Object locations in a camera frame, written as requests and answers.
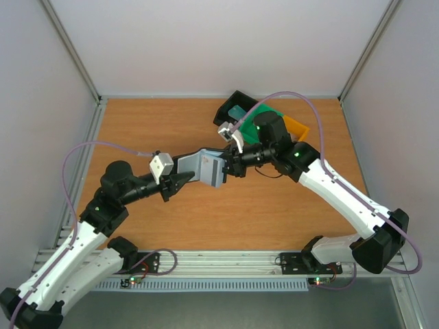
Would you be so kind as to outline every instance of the white wall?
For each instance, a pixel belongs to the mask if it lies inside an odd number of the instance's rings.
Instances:
[[[103,95],[338,96],[388,0],[52,0]]]
[[[94,104],[38,1],[0,1],[0,45],[2,291],[26,280],[38,249],[51,247],[61,161],[83,139]]]
[[[425,261],[412,282],[430,328],[439,323],[438,54],[439,3],[404,0],[345,102],[370,194],[410,216]]]

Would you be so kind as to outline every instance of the metal grate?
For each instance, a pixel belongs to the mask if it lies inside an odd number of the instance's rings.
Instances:
[[[201,292],[201,291],[308,291],[306,279],[145,279],[140,284],[121,287],[120,279],[107,279],[96,286],[94,291],[127,291],[142,293]]]

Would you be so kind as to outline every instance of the wooden tabletop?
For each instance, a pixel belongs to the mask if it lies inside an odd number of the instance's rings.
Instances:
[[[201,147],[225,147],[213,117],[224,99],[110,99],[99,132],[109,141],[138,151],[172,156]],[[364,191],[342,109],[336,99],[313,100],[322,117],[327,160],[338,173]],[[316,149],[313,112],[297,99],[274,99],[269,106],[309,126],[307,142]],[[149,171],[149,159],[96,146],[78,212],[99,187],[106,166],[128,161],[135,175]],[[274,175],[270,165],[261,171]],[[154,195],[128,207],[130,216],[114,236],[139,249],[302,249],[316,235],[352,234],[349,223],[330,205],[288,177],[270,179],[248,170],[246,178],[229,177],[221,188],[187,184],[164,203]]]

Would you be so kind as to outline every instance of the gray floor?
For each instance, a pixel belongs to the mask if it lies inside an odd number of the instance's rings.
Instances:
[[[89,293],[62,329],[404,328],[390,279],[308,293]]]

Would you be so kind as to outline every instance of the wooden table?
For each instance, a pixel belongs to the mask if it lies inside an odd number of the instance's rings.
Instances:
[[[193,152],[226,143],[213,125],[223,99],[110,99],[100,141],[139,151]],[[364,185],[342,109],[336,99],[313,100],[324,126],[327,160],[354,186]],[[319,149],[313,112],[297,99],[275,99],[269,106],[308,125],[307,142]],[[134,174],[149,171],[149,159],[117,149],[96,146],[78,211],[84,209],[99,187],[106,166],[127,160]],[[274,175],[270,165],[261,169]],[[154,195],[128,206],[130,216],[115,232],[139,249],[302,249],[314,236],[352,234],[348,222],[307,188],[287,177],[269,179],[248,170],[246,178],[229,177],[213,188],[202,183],[186,185],[164,203]]]

